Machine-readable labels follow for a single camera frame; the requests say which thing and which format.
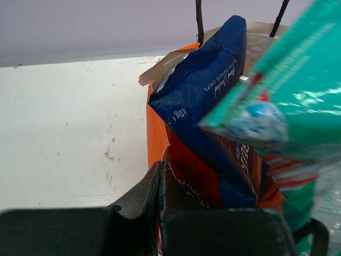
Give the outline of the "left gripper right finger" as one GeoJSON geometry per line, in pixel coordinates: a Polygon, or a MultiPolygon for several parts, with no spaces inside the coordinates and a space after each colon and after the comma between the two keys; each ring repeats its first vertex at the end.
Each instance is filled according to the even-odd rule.
{"type": "Polygon", "coordinates": [[[298,255],[293,236],[276,211],[211,210],[177,181],[171,165],[160,170],[164,255],[298,255]]]}

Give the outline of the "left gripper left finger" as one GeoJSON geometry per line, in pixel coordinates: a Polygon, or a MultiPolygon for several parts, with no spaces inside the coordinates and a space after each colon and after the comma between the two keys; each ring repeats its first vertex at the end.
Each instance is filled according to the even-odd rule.
{"type": "Polygon", "coordinates": [[[108,206],[1,211],[1,255],[157,255],[160,170],[108,206]]]}

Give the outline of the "red Doritos chip bag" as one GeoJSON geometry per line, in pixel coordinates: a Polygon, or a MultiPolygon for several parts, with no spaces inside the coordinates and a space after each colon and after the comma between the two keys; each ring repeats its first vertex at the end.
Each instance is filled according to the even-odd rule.
{"type": "Polygon", "coordinates": [[[172,164],[179,183],[202,205],[222,209],[217,174],[197,157],[169,128],[166,129],[169,146],[165,157],[172,164]]]}

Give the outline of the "blue Burts chip bag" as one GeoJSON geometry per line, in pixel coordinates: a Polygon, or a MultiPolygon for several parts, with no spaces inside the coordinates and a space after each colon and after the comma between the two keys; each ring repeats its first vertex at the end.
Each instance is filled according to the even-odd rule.
{"type": "MultiPolygon", "coordinates": [[[[249,177],[251,168],[239,166],[219,149],[219,135],[202,130],[198,124],[243,73],[246,28],[244,18],[229,18],[201,48],[171,69],[148,102],[170,130],[217,174],[223,208],[257,207],[256,186],[249,177]]],[[[245,154],[254,151],[235,143],[245,154]]]]}

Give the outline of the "teal snack packet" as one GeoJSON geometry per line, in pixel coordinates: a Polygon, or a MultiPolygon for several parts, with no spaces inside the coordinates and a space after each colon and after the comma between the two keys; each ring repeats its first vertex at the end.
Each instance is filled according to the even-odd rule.
{"type": "Polygon", "coordinates": [[[199,124],[257,150],[291,230],[322,222],[340,255],[340,1],[313,1],[199,124]]]}

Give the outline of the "orange paper bag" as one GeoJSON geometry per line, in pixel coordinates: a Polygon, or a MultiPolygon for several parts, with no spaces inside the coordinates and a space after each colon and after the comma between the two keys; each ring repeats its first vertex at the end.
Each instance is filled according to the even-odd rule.
{"type": "MultiPolygon", "coordinates": [[[[147,107],[149,165],[158,160],[168,161],[165,157],[169,146],[167,128],[157,113],[147,107]]],[[[288,173],[287,168],[298,169],[298,164],[285,163],[274,155],[262,156],[256,151],[245,154],[239,144],[224,137],[217,137],[217,141],[219,149],[228,153],[239,166],[251,168],[249,177],[256,186],[257,206],[284,214],[298,236],[300,255],[326,255],[324,247],[329,244],[330,234],[326,222],[317,215],[317,185],[321,182],[318,171],[288,173]]]]}

